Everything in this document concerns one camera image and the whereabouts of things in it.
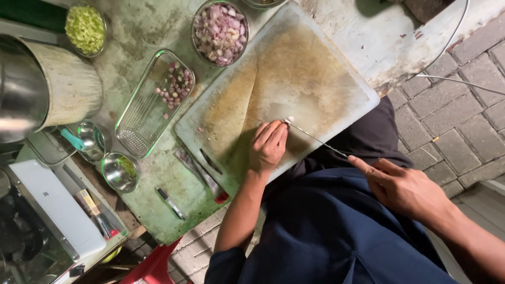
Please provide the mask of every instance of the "white cutting board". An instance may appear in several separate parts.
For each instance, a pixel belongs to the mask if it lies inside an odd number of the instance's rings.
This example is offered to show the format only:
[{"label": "white cutting board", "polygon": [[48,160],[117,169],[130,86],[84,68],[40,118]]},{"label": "white cutting board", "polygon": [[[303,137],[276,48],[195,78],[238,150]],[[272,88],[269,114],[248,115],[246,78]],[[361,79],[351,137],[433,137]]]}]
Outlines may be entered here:
[{"label": "white cutting board", "polygon": [[[249,141],[261,122],[293,116],[294,125],[328,141],[378,104],[377,93],[291,1],[249,43],[242,58],[191,106],[175,131],[216,182],[234,196],[248,165]],[[320,145],[292,128],[286,153],[269,181]]]}]

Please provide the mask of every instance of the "person's left hand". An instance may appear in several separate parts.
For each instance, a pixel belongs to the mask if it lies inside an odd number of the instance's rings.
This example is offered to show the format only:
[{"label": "person's left hand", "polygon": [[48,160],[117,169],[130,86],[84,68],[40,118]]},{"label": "person's left hand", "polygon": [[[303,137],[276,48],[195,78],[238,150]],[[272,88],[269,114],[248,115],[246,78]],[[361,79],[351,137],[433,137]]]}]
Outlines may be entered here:
[{"label": "person's left hand", "polygon": [[262,123],[251,140],[249,168],[258,174],[275,169],[286,151],[287,124],[280,120]]}]

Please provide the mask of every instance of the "pen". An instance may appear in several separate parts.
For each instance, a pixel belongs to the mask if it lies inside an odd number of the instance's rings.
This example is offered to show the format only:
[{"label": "pen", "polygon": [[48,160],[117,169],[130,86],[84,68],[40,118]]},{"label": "pen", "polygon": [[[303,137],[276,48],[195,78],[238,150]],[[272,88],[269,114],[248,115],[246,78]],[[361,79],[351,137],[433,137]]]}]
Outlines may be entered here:
[{"label": "pen", "polygon": [[167,201],[167,203],[170,205],[170,207],[172,207],[172,210],[175,212],[177,217],[179,217],[181,220],[186,220],[186,218],[184,218],[184,214],[182,214],[181,210],[179,210],[179,208],[177,208],[177,206],[175,206],[175,204],[170,200],[168,195],[165,192],[163,192],[163,190],[161,188],[158,188],[158,193],[161,195],[161,197],[163,197],[163,199],[165,199],[165,201]]}]

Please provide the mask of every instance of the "brick pavement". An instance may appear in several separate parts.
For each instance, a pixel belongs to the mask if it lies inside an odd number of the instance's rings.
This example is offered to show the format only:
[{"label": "brick pavement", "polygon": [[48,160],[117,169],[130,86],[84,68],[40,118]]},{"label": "brick pavement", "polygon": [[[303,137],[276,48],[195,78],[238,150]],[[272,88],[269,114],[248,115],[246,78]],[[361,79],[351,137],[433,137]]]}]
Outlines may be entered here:
[{"label": "brick pavement", "polygon": [[[505,91],[505,15],[443,55],[426,74],[465,79]],[[389,94],[398,149],[454,197],[505,173],[505,96],[447,80],[417,77]],[[203,283],[226,208],[186,234],[169,262],[176,283]],[[261,212],[247,255],[259,242]],[[143,244],[133,255],[145,255]]]}]

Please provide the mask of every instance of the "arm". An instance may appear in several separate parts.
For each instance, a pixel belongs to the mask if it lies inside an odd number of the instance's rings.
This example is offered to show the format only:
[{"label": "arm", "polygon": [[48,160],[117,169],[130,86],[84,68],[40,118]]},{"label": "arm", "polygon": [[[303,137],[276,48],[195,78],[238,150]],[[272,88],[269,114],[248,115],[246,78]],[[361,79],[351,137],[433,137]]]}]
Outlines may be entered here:
[{"label": "arm", "polygon": [[505,243],[467,218],[426,174],[385,159],[371,166],[354,156],[349,161],[380,203],[437,234],[473,283],[505,282]]},{"label": "arm", "polygon": [[253,237],[261,198],[270,173],[286,148],[287,125],[280,120],[262,123],[251,141],[244,181],[226,211],[214,252],[240,247],[245,252]]}]

